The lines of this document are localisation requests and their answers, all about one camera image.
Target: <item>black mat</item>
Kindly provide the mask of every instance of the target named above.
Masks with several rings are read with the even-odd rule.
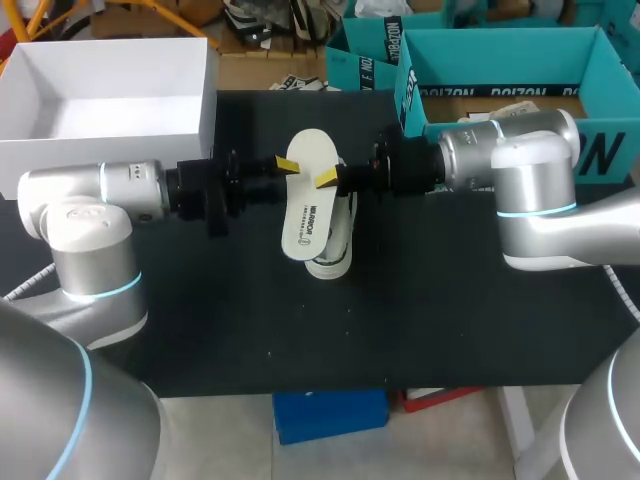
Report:
[[[394,120],[390,94],[221,93],[216,140],[284,154],[316,127],[360,163]],[[353,264],[334,282],[282,253],[284,206],[251,208],[221,240],[198,223],[138,229],[150,317],[126,369],[161,396],[582,382],[635,320],[601,268],[507,268],[494,212],[485,193],[362,195]],[[0,293],[49,261],[0,202]],[[617,271],[640,299],[639,271]]]

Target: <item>white box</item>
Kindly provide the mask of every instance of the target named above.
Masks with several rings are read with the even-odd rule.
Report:
[[[217,65],[205,38],[18,44],[0,76],[0,193],[41,168],[208,157]]]

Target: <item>teal cardboard box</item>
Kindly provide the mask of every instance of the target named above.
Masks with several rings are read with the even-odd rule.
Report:
[[[480,0],[470,16],[478,22],[476,26],[486,28],[593,27],[600,21],[604,4],[605,0],[565,0],[564,5],[561,5],[562,9],[552,9],[546,14],[490,22],[486,20],[490,2]]]
[[[343,18],[351,52],[394,65],[400,58],[404,30],[449,28],[453,26],[455,15],[455,0],[444,0],[439,12],[386,18],[358,18],[355,3],[355,0],[349,0]]]
[[[610,0],[604,7],[600,26],[633,75],[640,75],[640,3]]]
[[[602,29],[404,32],[395,104],[405,136],[436,141],[444,129],[464,128],[457,119],[430,122],[423,99],[505,96],[579,105],[578,183],[621,183],[640,153],[640,90]]]
[[[344,30],[340,29],[325,48],[327,80],[340,90],[393,90],[398,67],[349,52]]]

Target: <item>floor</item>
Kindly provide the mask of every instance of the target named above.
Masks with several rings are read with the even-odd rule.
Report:
[[[553,408],[561,389],[527,389],[534,424]],[[491,389],[417,413],[393,411],[381,429],[284,447],[273,428],[270,395],[162,402],[173,428],[168,480],[514,478]],[[555,470],[553,478],[563,478]]]

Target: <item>white cable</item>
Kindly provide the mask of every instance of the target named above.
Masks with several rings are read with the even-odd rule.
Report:
[[[631,315],[633,315],[633,318],[635,318],[637,321],[640,322],[640,310],[636,308],[636,305],[633,303],[633,301],[627,294],[627,291],[622,286],[622,283],[620,283],[620,280],[618,279],[616,272],[613,271],[613,268],[611,268],[611,265],[604,265],[604,271],[607,272],[607,275],[609,276],[609,280],[611,280],[611,283],[616,289],[616,292],[618,292],[618,295],[620,295],[620,298],[624,302],[625,306],[627,307]]]
[[[9,293],[7,293],[4,296],[4,299],[7,300],[8,302],[13,302],[14,300],[17,300],[19,297],[22,296],[23,293],[25,293],[27,290],[32,288],[36,283],[40,282],[47,275],[50,275],[51,273],[53,273],[55,269],[56,269],[55,263],[52,263],[51,265],[46,266],[45,268],[40,270],[38,273],[36,273],[33,277],[29,278],[27,281],[21,283],[16,288],[14,288]]]

